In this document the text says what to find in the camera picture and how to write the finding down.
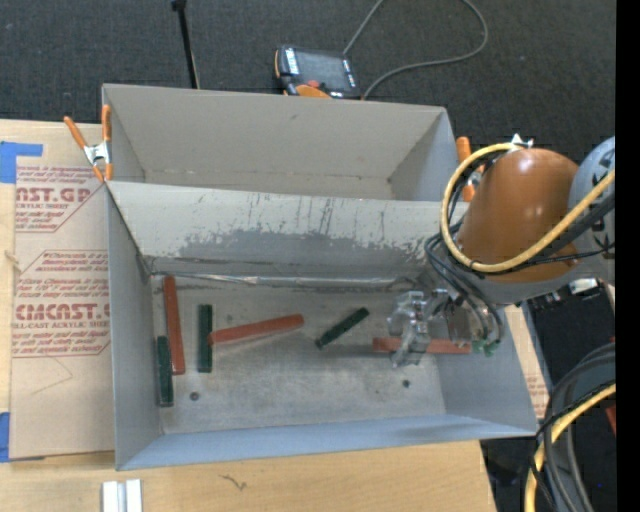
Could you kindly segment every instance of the table surface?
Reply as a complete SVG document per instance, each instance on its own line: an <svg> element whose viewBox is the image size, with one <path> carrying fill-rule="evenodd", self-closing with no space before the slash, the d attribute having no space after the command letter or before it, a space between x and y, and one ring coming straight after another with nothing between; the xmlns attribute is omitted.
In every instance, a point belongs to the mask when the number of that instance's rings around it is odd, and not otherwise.
<svg viewBox="0 0 640 512"><path fill-rule="evenodd" d="M9 408L15 188L0 183L0 413ZM496 510L477 441L116 472L112 452L0 464L0 508L99 510L139 478L145 511Z"/></svg>

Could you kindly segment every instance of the blue tape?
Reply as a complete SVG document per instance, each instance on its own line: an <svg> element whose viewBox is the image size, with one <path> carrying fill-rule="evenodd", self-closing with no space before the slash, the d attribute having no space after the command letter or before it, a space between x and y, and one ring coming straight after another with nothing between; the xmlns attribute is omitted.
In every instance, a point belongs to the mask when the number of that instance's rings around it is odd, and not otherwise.
<svg viewBox="0 0 640 512"><path fill-rule="evenodd" d="M0 413L0 464L9 462L9 413Z"/></svg>
<svg viewBox="0 0 640 512"><path fill-rule="evenodd" d="M16 182L19 156L42 156L42 144L20 144L0 141L0 183Z"/></svg>

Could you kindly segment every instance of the white bracket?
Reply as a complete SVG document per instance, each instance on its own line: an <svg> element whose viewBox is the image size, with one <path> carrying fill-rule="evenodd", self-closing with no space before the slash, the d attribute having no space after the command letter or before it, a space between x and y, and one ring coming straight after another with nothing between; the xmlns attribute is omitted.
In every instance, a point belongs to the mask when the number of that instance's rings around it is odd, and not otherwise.
<svg viewBox="0 0 640 512"><path fill-rule="evenodd" d="M142 512L142 480L104 482L101 512Z"/></svg>

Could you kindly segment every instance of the bin floor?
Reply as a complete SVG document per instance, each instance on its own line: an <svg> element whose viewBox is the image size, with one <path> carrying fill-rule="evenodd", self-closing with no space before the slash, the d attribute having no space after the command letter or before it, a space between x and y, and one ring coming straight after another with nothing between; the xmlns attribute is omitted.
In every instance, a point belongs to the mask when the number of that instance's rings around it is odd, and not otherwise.
<svg viewBox="0 0 640 512"><path fill-rule="evenodd" d="M161 408L163 431L205 432L444 414L435 356L392 368L372 341L403 290L276 287L178 278L187 371L173 377L175 403ZM153 292L156 335L166 334L161 280ZM216 345L213 371L197 371L197 309L211 304L213 328L302 314L289 333ZM365 307L370 315L319 350L314 341Z"/></svg>

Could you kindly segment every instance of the metal clip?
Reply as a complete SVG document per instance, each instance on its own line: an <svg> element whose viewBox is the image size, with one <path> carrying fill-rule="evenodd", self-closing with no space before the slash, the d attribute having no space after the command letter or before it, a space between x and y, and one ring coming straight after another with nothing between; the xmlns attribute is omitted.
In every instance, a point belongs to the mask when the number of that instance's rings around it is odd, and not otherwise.
<svg viewBox="0 0 640 512"><path fill-rule="evenodd" d="M76 141L80 149L84 151L87 160L93 168L93 173L100 182L110 180L113 177L113 163L111 162L111 107L109 105L102 106L102 142L94 146L89 146L80 133L80 130L69 116L64 117L64 123L71 131L73 139ZM99 160L105 161L104 174L98 167Z"/></svg>

